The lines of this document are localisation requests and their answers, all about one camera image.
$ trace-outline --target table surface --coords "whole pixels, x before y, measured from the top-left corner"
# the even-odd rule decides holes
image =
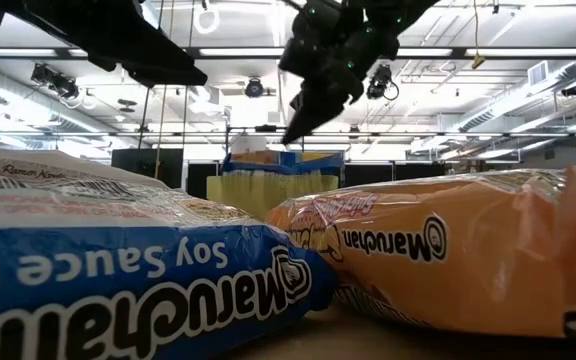
[[[576,339],[468,335],[375,321],[334,306],[218,359],[576,359]]]

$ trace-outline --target ramen noodle package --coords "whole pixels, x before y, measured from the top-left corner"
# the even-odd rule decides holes
[[[204,359],[327,307],[314,251],[232,207],[0,150],[0,360]]]
[[[576,335],[576,167],[355,187],[268,222],[337,271],[376,317],[487,334]]]

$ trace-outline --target blue noodle package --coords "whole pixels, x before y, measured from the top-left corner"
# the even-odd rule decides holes
[[[209,358],[326,308],[336,285],[238,209],[0,150],[0,360]]]

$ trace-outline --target maruchan logo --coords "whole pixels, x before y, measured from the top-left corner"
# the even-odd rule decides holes
[[[216,282],[197,279],[187,288],[167,282],[139,298],[123,291],[69,307],[7,311],[0,314],[0,360],[147,360],[182,336],[196,337],[237,320],[263,321],[307,296],[312,284],[308,264],[291,259],[286,247],[275,247],[272,255],[271,268]]]
[[[435,216],[426,219],[422,232],[343,230],[342,237],[347,248],[368,256],[406,256],[426,263],[443,262],[448,248],[446,226]]]

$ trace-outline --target security camera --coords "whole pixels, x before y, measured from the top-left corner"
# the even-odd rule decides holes
[[[261,84],[261,80],[259,78],[250,79],[248,85],[246,85],[245,94],[249,98],[258,98],[263,96],[264,86]]]

